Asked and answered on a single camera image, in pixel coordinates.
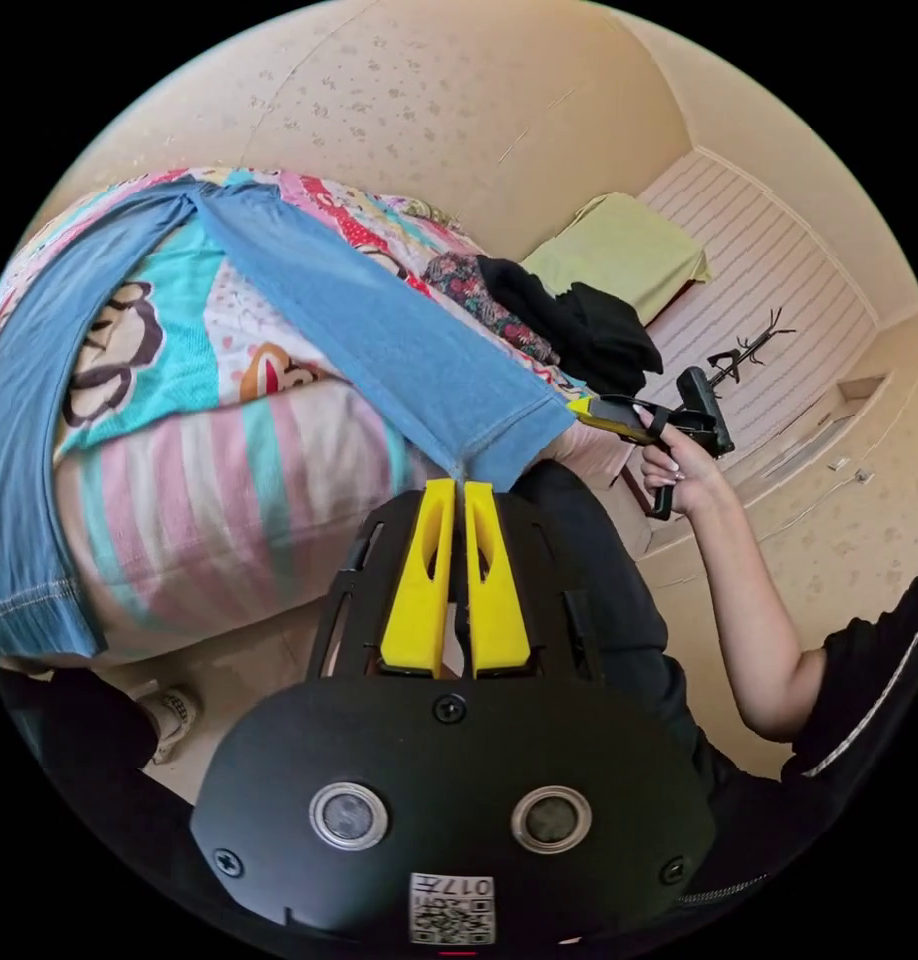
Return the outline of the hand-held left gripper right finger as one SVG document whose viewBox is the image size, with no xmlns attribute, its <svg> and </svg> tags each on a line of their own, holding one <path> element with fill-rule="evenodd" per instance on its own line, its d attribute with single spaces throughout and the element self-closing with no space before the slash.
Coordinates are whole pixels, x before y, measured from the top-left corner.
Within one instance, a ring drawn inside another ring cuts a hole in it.
<svg viewBox="0 0 918 960">
<path fill-rule="evenodd" d="M 531 647 L 490 484 L 465 484 L 464 531 L 473 676 L 520 670 L 528 664 Z"/>
</svg>

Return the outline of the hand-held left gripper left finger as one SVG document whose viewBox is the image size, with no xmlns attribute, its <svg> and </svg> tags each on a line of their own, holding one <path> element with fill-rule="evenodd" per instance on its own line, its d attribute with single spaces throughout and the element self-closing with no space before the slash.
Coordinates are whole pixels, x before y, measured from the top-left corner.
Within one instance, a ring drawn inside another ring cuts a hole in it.
<svg viewBox="0 0 918 960">
<path fill-rule="evenodd" d="M 428 482 L 407 537 L 379 647 L 388 671 L 441 675 L 455 515 L 455 482 Z"/>
</svg>

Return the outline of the person's right hand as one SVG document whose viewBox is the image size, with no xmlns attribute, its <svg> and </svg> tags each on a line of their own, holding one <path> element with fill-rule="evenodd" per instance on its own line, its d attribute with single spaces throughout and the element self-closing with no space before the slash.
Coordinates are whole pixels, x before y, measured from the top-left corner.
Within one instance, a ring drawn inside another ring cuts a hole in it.
<svg viewBox="0 0 918 960">
<path fill-rule="evenodd" d="M 689 520 L 738 503 L 712 456 L 669 422 L 662 424 L 658 442 L 642 450 L 641 459 L 646 490 L 670 493 L 672 510 Z"/>
</svg>

